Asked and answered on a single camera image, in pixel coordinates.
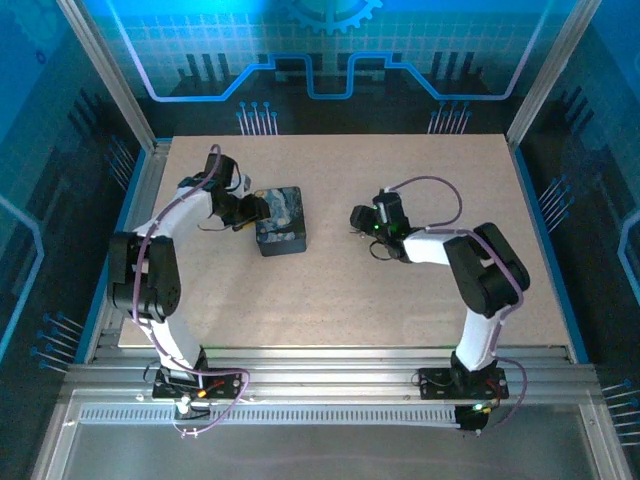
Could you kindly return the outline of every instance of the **vent grille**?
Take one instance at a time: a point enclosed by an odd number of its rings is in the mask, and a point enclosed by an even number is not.
[[[226,405],[212,407],[207,423],[217,418]],[[86,404],[80,421],[93,424],[171,423],[177,411],[173,405]],[[417,425],[456,427],[452,406],[327,406],[327,405],[239,405],[224,420],[229,425]]]

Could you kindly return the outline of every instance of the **wooden tabletop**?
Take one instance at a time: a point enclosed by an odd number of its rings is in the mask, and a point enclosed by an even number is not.
[[[213,143],[234,158],[252,190],[302,190],[305,253],[263,258],[253,228],[196,230],[178,251],[177,314],[205,346],[454,346],[465,305],[448,267],[371,257],[370,239],[350,233],[349,216],[380,187],[438,175],[464,200],[457,227],[494,222],[531,276],[524,306],[508,317],[502,345],[566,345],[561,310],[501,135],[327,135],[176,137],[155,213],[186,176],[201,171]],[[444,185],[401,191],[412,225],[451,218],[456,198]],[[122,346],[148,345],[126,322]]]

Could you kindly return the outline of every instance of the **blue edge trim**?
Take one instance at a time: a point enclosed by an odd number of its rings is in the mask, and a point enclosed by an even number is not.
[[[170,138],[159,139],[159,141],[170,141],[170,140],[171,140]],[[575,352],[575,356],[576,356],[575,360],[578,363],[589,363],[589,356],[587,355],[587,350],[584,346],[584,341],[582,340],[582,334],[580,333],[580,328],[578,327],[578,321],[573,311],[573,307],[571,306],[567,288],[565,287],[564,281],[562,279],[562,273],[560,272],[560,265],[558,264],[558,259],[556,258],[556,254],[553,250],[553,246],[551,244],[551,238],[547,233],[547,229],[544,224],[544,219],[542,217],[542,213],[540,212],[540,207],[538,206],[538,203],[535,201],[536,193],[533,188],[533,182],[531,181],[531,177],[529,176],[529,170],[527,169],[527,165],[525,163],[524,156],[522,155],[522,151],[520,150],[520,148],[517,148],[514,153],[515,153],[514,155],[515,160],[518,166],[518,169],[517,169],[518,177],[520,178],[520,183],[524,188],[524,191],[527,194],[527,197],[530,200],[529,206],[530,206],[531,214],[533,215],[533,219],[535,221],[536,234],[542,245],[544,257],[547,260],[549,270],[551,271],[551,276],[553,277],[553,283],[555,285],[556,293],[558,295],[558,299],[560,301],[560,305],[564,313],[567,330],[569,332],[569,340],[571,341],[573,345],[573,350]],[[131,177],[131,182],[129,183],[129,189],[127,190],[127,195],[125,196],[124,202],[122,204],[122,209],[120,210],[120,216],[118,217],[118,221],[116,223],[116,231],[121,230],[124,227],[124,222],[127,218],[127,214],[129,213],[129,209],[131,208],[131,203],[133,202],[133,195],[135,193],[138,181],[140,180],[140,172],[142,171],[142,166],[145,161],[146,161],[145,152],[144,150],[141,150],[140,155],[138,156],[138,161],[136,162],[136,168],[133,171],[133,176]],[[89,309],[87,322],[82,332],[82,337],[80,338],[80,344],[78,345],[78,350],[76,352],[74,363],[84,363],[84,358],[85,358],[85,355],[87,354],[87,350],[89,349],[89,343],[91,342],[93,330],[98,320],[98,312],[100,311],[102,297],[106,288],[107,288],[107,261],[105,260],[104,265],[102,267],[102,272],[100,273],[100,279],[98,280],[98,286],[96,287],[96,293],[94,294],[93,301],[91,302],[91,308]]]
[[[556,294],[558,295],[558,300],[560,301],[560,306],[564,313],[565,324],[567,326],[567,331],[569,332],[569,341],[573,345],[573,350],[576,356],[575,360],[578,363],[589,363],[589,356],[587,355],[587,349],[585,348],[584,341],[582,340],[580,327],[578,327],[578,320],[576,319],[575,312],[571,306],[571,301],[569,300],[569,293],[567,292],[564,280],[562,279],[562,272],[560,271],[560,265],[558,264],[555,251],[553,250],[553,245],[551,244],[551,237],[549,237],[547,227],[545,226],[544,219],[542,217],[542,212],[540,211],[540,206],[536,201],[536,192],[533,188],[533,182],[529,176],[529,170],[527,169],[524,156],[522,155],[520,148],[517,148],[514,154],[518,167],[517,170],[520,178],[520,184],[529,198],[528,203],[530,213],[535,221],[536,235],[542,245],[542,254],[547,260],[547,265],[551,271]]]
[[[129,182],[129,188],[127,189],[127,194],[124,197],[124,201],[122,202],[120,215],[118,216],[118,221],[116,222],[116,232],[124,228],[124,222],[127,219],[127,214],[129,213],[131,204],[133,203],[133,195],[135,194],[136,186],[138,185],[138,181],[140,180],[140,173],[142,172],[142,167],[146,161],[146,152],[140,149],[140,154],[138,155],[138,160],[136,161],[136,166],[133,169],[133,175],[131,175],[131,181]],[[107,260],[105,259],[102,266],[102,271],[100,272],[100,278],[98,279],[98,285],[96,286],[96,291],[93,295],[91,307],[89,308],[87,321],[84,325],[84,329],[82,330],[82,336],[80,337],[80,342],[78,344],[78,349],[76,350],[76,356],[73,363],[84,363],[85,356],[87,355],[87,351],[89,350],[89,345],[91,343],[91,337],[93,336],[93,330],[96,328],[98,313],[100,312],[100,305],[102,304],[102,297],[106,288]]]

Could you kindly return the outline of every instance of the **gear logo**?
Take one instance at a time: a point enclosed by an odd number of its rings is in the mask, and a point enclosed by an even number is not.
[[[301,28],[311,27],[313,33],[324,30],[332,35],[348,27],[360,28],[360,21],[371,19],[372,10],[382,7],[380,0],[283,0],[289,20],[297,20]]]
[[[53,40],[59,27],[55,0],[8,0],[6,6],[36,47],[46,47]]]

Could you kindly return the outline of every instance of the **black box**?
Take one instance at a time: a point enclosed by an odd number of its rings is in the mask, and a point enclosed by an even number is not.
[[[301,253],[307,249],[302,194],[298,187],[258,190],[269,204],[271,217],[256,222],[256,242],[263,257]]]

